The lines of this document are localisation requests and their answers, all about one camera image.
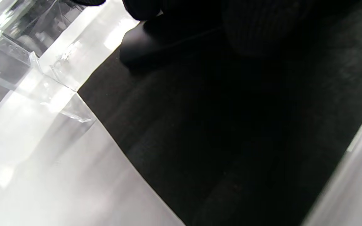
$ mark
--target dark fabric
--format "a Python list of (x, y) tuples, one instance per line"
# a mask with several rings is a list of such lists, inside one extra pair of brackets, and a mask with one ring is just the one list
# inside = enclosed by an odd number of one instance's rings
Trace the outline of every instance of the dark fabric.
[(135, 74), (116, 50), (79, 94), (187, 226), (297, 226), (362, 123), (362, 1), (343, 6), (273, 59), (218, 41)]

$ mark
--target white surface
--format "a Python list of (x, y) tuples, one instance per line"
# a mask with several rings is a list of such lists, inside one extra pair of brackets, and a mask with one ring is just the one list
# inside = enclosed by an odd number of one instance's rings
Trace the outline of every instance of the white surface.
[[(40, 58), (43, 70), (80, 40), (66, 66), (84, 83), (132, 27), (129, 18), (121, 2), (86, 9)], [(0, 226), (183, 225), (75, 92), (37, 70), (18, 90), (37, 98), (16, 91), (0, 103)]]
[(303, 226), (362, 225), (362, 126)]

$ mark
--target black carpet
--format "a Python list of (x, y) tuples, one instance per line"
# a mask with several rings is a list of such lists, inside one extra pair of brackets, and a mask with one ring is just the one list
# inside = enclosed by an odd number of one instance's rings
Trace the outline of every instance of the black carpet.
[(362, 1), (319, 4), (272, 59), (118, 58), (79, 94), (187, 226), (299, 225), (362, 123)]

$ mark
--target black mat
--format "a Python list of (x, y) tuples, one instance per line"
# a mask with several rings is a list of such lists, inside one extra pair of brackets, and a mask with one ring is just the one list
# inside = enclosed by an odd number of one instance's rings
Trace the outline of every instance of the black mat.
[(134, 74), (116, 50), (79, 94), (187, 226), (299, 225), (362, 123), (362, 2), (345, 3), (274, 59), (219, 40)]

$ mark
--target white floor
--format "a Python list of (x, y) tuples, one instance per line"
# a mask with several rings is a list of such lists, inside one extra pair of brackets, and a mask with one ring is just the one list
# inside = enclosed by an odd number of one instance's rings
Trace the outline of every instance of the white floor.
[[(89, 7), (41, 68), (77, 90), (136, 23), (121, 1)], [(76, 92), (37, 72), (18, 90), (48, 102), (10, 92), (0, 103), (0, 226), (183, 225)]]

